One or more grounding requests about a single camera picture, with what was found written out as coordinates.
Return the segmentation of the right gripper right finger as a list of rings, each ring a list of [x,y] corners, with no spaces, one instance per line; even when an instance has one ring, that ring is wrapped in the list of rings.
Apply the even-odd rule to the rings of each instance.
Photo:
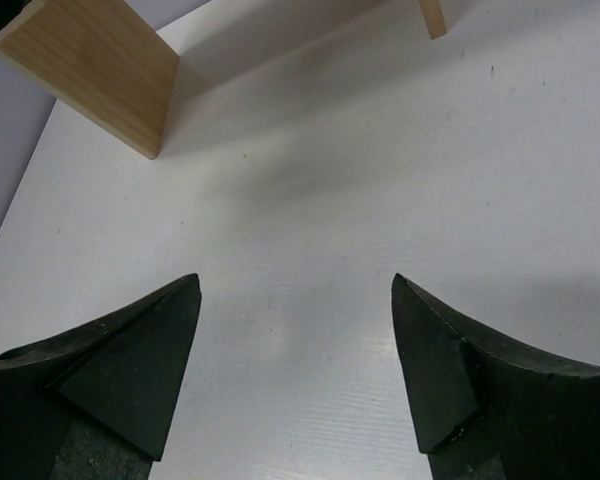
[[[600,479],[600,366],[532,347],[396,275],[418,450],[436,479]]]

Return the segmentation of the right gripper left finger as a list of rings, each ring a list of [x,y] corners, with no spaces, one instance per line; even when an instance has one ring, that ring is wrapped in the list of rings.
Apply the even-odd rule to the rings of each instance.
[[[196,274],[0,355],[0,479],[145,479],[164,454],[202,302]]]

